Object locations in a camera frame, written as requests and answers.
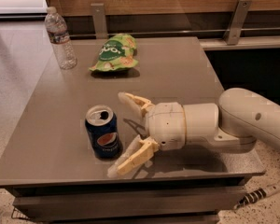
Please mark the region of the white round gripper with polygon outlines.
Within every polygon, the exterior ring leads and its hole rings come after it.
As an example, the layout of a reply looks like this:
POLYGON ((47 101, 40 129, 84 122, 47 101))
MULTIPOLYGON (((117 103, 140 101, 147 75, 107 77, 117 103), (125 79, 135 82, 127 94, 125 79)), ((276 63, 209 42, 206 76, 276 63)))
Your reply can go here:
POLYGON ((161 150, 180 149, 185 145, 213 145, 218 134, 219 111, 215 104, 181 105, 177 102, 154 105, 145 97, 119 92, 118 98, 140 120, 145 120, 147 135, 137 135, 108 169, 107 176, 126 175, 149 161, 161 150))

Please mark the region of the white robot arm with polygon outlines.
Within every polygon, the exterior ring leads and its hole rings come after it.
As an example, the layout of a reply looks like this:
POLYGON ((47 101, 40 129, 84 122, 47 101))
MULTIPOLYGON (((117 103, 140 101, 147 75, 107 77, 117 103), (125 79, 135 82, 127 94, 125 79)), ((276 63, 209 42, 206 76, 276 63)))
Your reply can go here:
POLYGON ((232 88, 218 103, 152 104, 121 92, 119 100, 145 123, 147 137, 137 136, 108 169, 111 178, 124 176, 161 151, 198 145, 221 152, 247 152, 257 140, 280 152, 280 105, 252 91, 232 88))

